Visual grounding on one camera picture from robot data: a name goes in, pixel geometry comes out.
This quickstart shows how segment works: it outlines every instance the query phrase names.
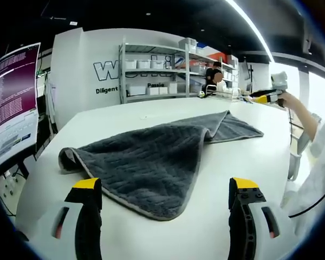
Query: white table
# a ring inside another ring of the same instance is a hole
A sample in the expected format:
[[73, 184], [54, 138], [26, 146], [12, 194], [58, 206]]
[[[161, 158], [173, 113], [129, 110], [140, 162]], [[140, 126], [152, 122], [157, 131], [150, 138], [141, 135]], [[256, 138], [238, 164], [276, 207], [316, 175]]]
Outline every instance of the white table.
[[289, 167], [287, 114], [260, 104], [207, 98], [130, 103], [77, 114], [39, 157], [22, 192], [16, 226], [28, 237], [50, 205], [64, 200], [84, 174], [63, 174], [58, 153], [125, 131], [197, 115], [230, 112], [264, 133], [262, 138], [207, 145], [185, 211], [169, 222], [142, 217], [103, 196], [101, 252], [115, 260], [227, 259], [229, 179], [256, 182], [267, 200], [280, 203]]

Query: black ceiling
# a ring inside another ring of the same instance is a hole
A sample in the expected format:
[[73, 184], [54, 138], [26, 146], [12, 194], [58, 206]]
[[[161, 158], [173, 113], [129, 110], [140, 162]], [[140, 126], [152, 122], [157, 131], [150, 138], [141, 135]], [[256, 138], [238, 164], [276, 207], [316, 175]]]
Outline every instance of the black ceiling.
[[[313, 41], [304, 54], [304, 19], [288, 0], [235, 0], [262, 33], [270, 50], [306, 57], [325, 66], [322, 45]], [[139, 28], [195, 38], [220, 51], [264, 50], [247, 23], [224, 0], [35, 1], [12, 10], [4, 30], [8, 51], [22, 44], [53, 46], [54, 35], [74, 29]]]

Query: chair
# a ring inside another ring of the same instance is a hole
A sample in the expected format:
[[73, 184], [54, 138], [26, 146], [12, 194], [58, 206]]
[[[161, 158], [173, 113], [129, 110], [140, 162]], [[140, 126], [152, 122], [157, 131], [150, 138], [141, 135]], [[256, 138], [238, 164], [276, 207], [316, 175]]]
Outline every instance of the chair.
[[288, 179], [291, 181], [294, 181], [297, 178], [298, 169], [300, 168], [301, 154], [306, 149], [309, 140], [308, 134], [303, 131], [302, 135], [297, 140], [297, 153], [295, 154], [290, 152]]

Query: computer screen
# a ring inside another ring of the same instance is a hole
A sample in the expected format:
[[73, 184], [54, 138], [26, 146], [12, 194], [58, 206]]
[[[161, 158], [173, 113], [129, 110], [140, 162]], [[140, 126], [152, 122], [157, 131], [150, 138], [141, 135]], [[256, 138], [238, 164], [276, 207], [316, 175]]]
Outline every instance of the computer screen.
[[40, 44], [0, 59], [0, 165], [36, 144], [36, 66]]

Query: lab coat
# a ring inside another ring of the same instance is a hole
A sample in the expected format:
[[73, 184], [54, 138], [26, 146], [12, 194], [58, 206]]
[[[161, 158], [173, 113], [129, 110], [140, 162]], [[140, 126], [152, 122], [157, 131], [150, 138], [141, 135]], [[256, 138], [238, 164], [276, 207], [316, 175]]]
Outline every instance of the lab coat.
[[[294, 215], [314, 205], [325, 194], [325, 122], [320, 122], [310, 151], [317, 158], [305, 182], [283, 207], [288, 215]], [[325, 198], [308, 212], [292, 218], [295, 233], [305, 237], [325, 210]]]

